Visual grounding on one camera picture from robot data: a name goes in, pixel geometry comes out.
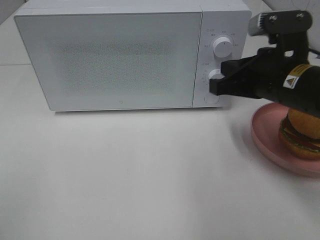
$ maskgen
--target screw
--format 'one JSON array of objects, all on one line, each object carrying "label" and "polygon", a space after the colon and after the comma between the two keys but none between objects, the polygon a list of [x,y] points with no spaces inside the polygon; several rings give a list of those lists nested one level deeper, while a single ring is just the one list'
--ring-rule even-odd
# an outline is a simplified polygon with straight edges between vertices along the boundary
[{"label": "screw", "polygon": [[276,15],[272,15],[269,17],[269,21],[273,24],[275,22],[275,20],[277,20],[277,16]]},{"label": "screw", "polygon": [[301,13],[298,13],[295,17],[296,19],[298,19],[298,21],[301,21],[301,19],[304,17],[305,15],[301,12]]}]

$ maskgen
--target microwave door window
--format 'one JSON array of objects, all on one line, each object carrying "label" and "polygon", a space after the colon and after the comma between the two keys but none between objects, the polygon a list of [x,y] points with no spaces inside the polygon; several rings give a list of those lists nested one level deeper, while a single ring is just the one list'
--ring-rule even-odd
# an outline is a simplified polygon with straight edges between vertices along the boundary
[{"label": "microwave door window", "polygon": [[16,21],[53,111],[192,106],[200,13]]}]

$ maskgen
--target burger patty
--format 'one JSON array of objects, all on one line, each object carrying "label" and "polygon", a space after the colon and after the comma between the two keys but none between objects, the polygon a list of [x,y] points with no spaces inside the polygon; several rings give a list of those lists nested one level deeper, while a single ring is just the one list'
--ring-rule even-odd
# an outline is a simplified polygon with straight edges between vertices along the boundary
[{"label": "burger patty", "polygon": [[298,132],[291,124],[288,116],[282,120],[281,132],[296,146],[320,153],[320,139],[312,139]]}]

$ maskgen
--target hamburger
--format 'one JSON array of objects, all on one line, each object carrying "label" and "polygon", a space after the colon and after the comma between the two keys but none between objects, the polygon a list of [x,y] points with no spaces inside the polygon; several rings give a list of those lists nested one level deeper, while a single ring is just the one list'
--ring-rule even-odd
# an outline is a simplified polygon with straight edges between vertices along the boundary
[{"label": "hamburger", "polygon": [[320,160],[320,118],[290,108],[280,124],[278,136],[294,155]]}]

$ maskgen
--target microwave control panel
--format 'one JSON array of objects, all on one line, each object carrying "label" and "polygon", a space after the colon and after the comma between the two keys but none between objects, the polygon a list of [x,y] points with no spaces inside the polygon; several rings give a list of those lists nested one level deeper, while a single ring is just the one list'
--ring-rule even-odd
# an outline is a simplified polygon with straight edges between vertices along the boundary
[{"label": "microwave control panel", "polygon": [[229,96],[209,92],[209,79],[223,78],[220,72],[222,62],[241,58],[250,17],[249,10],[202,13],[193,108],[230,105]]}]

